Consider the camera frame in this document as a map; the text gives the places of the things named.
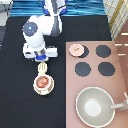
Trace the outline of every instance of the black tablecloth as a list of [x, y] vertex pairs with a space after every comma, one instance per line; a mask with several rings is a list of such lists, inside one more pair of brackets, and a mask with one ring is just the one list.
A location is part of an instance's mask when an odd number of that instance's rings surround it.
[[56, 46], [59, 53], [47, 63], [47, 74], [55, 80], [55, 88], [47, 96], [33, 90], [38, 63], [22, 57], [22, 26], [28, 18], [7, 21], [0, 51], [0, 128], [66, 128], [65, 43], [111, 40], [107, 17], [61, 17], [63, 32], [58, 37], [45, 36], [46, 45]]

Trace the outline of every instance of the blue wall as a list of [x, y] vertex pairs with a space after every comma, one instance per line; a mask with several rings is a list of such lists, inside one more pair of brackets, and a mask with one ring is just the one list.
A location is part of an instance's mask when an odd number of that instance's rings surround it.
[[[103, 0], [70, 0], [67, 4], [68, 11], [63, 16], [106, 15]], [[42, 2], [38, 0], [14, 0], [10, 16], [41, 14], [43, 14]]]

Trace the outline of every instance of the pink tray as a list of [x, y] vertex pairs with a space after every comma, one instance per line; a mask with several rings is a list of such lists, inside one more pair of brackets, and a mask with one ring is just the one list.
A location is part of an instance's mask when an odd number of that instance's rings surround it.
[[[89, 54], [85, 58], [75, 58], [70, 55], [69, 47], [72, 44], [82, 44], [89, 49]], [[96, 54], [96, 47], [107, 45], [111, 48], [112, 54], [107, 58], [101, 58]], [[75, 65], [78, 62], [86, 62], [91, 67], [88, 76], [80, 77], [75, 73]], [[110, 62], [115, 67], [112, 76], [102, 76], [98, 71], [101, 62]], [[115, 103], [125, 99], [126, 87], [115, 47], [112, 41], [80, 41], [66, 42], [66, 128], [90, 128], [78, 117], [75, 109], [75, 101], [78, 93], [89, 86], [96, 86], [106, 90]], [[106, 128], [128, 128], [128, 111], [116, 111], [114, 120]]]

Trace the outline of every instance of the blue object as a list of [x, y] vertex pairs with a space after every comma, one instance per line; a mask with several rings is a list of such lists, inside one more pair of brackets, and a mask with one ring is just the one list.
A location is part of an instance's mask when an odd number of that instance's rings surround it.
[[[65, 14], [65, 13], [67, 12], [67, 10], [68, 10], [68, 8], [66, 7], [65, 9], [63, 9], [63, 10], [60, 12], [60, 15]], [[43, 11], [44, 11], [44, 13], [45, 13], [46, 15], [50, 15], [48, 9], [44, 9]]]
[[43, 54], [42, 56], [36, 56], [36, 60], [45, 60], [47, 58], [47, 56], [45, 54]]
[[26, 36], [33, 36], [37, 32], [37, 25], [34, 22], [27, 22], [24, 24], [22, 31]]

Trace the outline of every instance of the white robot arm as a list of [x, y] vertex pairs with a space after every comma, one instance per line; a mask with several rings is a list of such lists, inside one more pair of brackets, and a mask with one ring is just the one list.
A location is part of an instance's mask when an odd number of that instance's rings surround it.
[[[68, 8], [66, 7], [66, 1], [67, 0], [56, 0], [57, 5], [58, 5], [58, 11], [60, 15], [63, 15], [67, 12]], [[49, 15], [49, 4], [47, 2], [47, 0], [44, 0], [44, 13], [46, 15]]]
[[50, 16], [31, 16], [23, 26], [26, 43], [23, 54], [27, 59], [37, 62], [47, 61], [49, 57], [57, 57], [57, 48], [45, 47], [43, 35], [58, 36], [62, 32], [62, 22], [57, 9], [56, 0], [47, 0]]

